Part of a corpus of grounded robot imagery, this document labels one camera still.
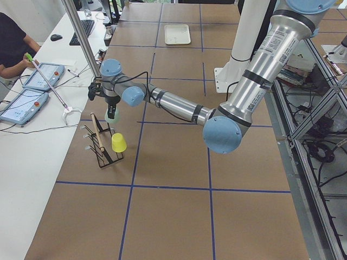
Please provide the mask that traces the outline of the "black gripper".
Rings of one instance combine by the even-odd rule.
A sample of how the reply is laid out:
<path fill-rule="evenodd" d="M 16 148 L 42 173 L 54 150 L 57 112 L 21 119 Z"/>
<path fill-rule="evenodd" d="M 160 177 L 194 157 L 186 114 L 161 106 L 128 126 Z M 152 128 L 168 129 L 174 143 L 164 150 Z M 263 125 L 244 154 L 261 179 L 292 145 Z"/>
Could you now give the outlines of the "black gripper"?
<path fill-rule="evenodd" d="M 117 109 L 117 103 L 120 102 L 120 96 L 107 96 L 105 97 L 105 102 L 108 104 L 107 108 L 107 117 L 109 119 L 114 119 L 115 118 L 115 112 Z"/>

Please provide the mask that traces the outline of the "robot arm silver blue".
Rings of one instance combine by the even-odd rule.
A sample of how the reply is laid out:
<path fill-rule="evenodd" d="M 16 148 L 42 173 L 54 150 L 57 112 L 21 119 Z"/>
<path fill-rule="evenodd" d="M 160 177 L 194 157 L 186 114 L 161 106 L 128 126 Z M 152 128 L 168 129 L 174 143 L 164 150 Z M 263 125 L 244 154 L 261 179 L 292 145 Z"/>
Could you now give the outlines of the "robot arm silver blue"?
<path fill-rule="evenodd" d="M 279 1 L 266 33 L 240 77 L 225 87 L 227 98 L 214 108 L 187 100 L 151 83 L 137 82 L 121 63 L 108 58 L 100 68 L 102 93 L 131 107 L 150 103 L 184 121 L 201 125 L 205 145 L 219 154 L 236 150 L 253 123 L 253 114 L 298 44 L 316 36 L 333 1 Z"/>

